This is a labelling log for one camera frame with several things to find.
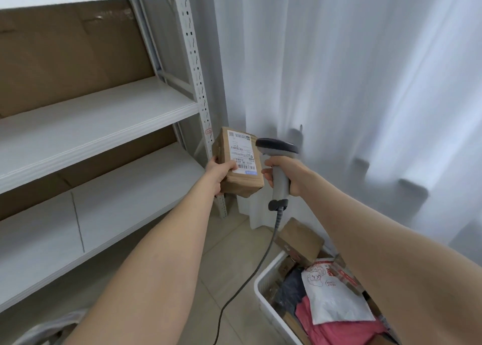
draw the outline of black cord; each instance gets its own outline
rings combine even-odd
[[[261,265],[263,264],[263,261],[265,260],[265,258],[268,256],[268,252],[269,252],[269,249],[271,249],[271,245],[273,245],[273,241],[274,241],[274,237],[276,236],[276,232],[278,232],[278,227],[280,226],[280,222],[281,222],[281,217],[283,216],[283,207],[280,207],[278,208],[278,214],[276,215],[276,222],[274,223],[274,230],[273,230],[273,236],[271,237],[271,241],[269,242],[269,245],[268,245],[268,249],[266,250],[265,254],[263,255],[263,258],[261,259],[261,261],[259,262],[257,268],[254,270],[254,272],[249,276],[249,278],[247,279],[247,281],[245,281],[243,283],[243,285],[238,289],[238,291],[236,293],[234,293],[234,295],[226,302],[226,304],[223,306],[223,308],[221,308],[221,313],[219,314],[219,320],[217,322],[217,333],[216,333],[216,340],[214,340],[214,344],[213,345],[216,345],[217,343],[217,339],[219,337],[219,328],[221,327],[221,317],[223,316],[223,311],[224,309],[227,307],[227,305],[229,305],[231,303],[231,301],[236,298],[236,296],[243,290],[243,288],[246,286],[246,284],[249,283],[249,281],[251,279],[253,279],[253,277],[256,275],[256,273],[258,272],[259,268],[261,268]]]

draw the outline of white bin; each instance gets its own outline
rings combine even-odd
[[[303,345],[294,332],[288,327],[283,319],[274,311],[274,308],[263,297],[262,293],[268,291],[270,286],[276,281],[281,280],[278,268],[284,258],[288,256],[286,252],[282,251],[280,254],[263,270],[263,272],[255,280],[255,293],[259,299],[259,307],[261,311],[268,318],[269,322],[278,330],[278,332],[286,340],[286,343]]]

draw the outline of person's right arm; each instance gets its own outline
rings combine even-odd
[[[482,268],[344,194],[301,162],[271,157],[406,344],[479,344]],[[271,169],[263,170],[272,186]]]

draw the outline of handheld scanner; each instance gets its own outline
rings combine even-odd
[[[256,147],[259,152],[268,156],[288,156],[293,159],[298,157],[298,147],[292,143],[274,138],[258,138]],[[273,200],[269,202],[268,209],[277,211],[278,208],[286,209],[290,195],[290,180],[279,166],[273,166]]]

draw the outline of forearm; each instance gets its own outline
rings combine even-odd
[[[188,317],[214,197],[202,177],[122,264],[67,344],[176,344]]]
[[[408,343],[425,336],[447,340],[454,333],[473,339],[465,330],[477,329],[476,314],[482,311],[479,266],[357,202],[313,172],[302,180],[301,196]]]

